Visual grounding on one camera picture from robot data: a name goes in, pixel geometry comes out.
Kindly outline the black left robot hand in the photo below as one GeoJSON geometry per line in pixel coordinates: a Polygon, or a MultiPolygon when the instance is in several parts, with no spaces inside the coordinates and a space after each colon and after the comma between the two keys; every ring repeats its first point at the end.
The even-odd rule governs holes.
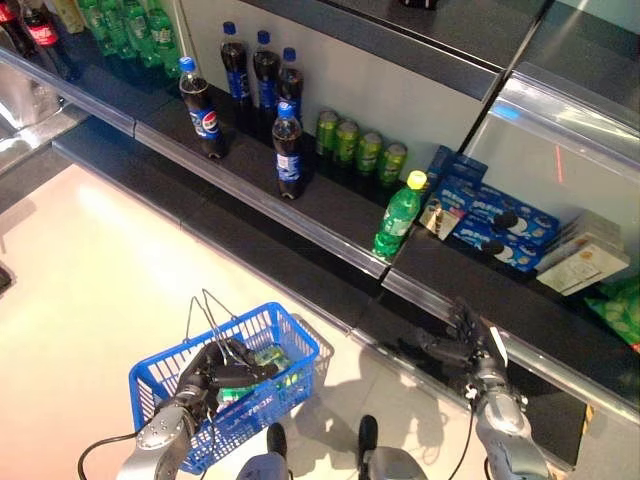
{"type": "Polygon", "coordinates": [[[255,352],[236,338],[214,341],[183,369],[170,403],[186,408],[194,418],[214,415],[222,388],[252,387],[277,373],[274,363],[259,365],[255,352]]]}

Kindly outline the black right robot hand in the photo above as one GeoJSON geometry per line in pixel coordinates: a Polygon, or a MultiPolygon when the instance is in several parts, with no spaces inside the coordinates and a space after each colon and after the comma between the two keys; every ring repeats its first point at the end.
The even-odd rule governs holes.
{"type": "Polygon", "coordinates": [[[488,326],[481,316],[462,298],[449,309],[446,337],[436,336],[424,329],[416,331],[419,348],[432,358],[454,365],[473,375],[506,376],[508,355],[494,326],[488,326]]]}

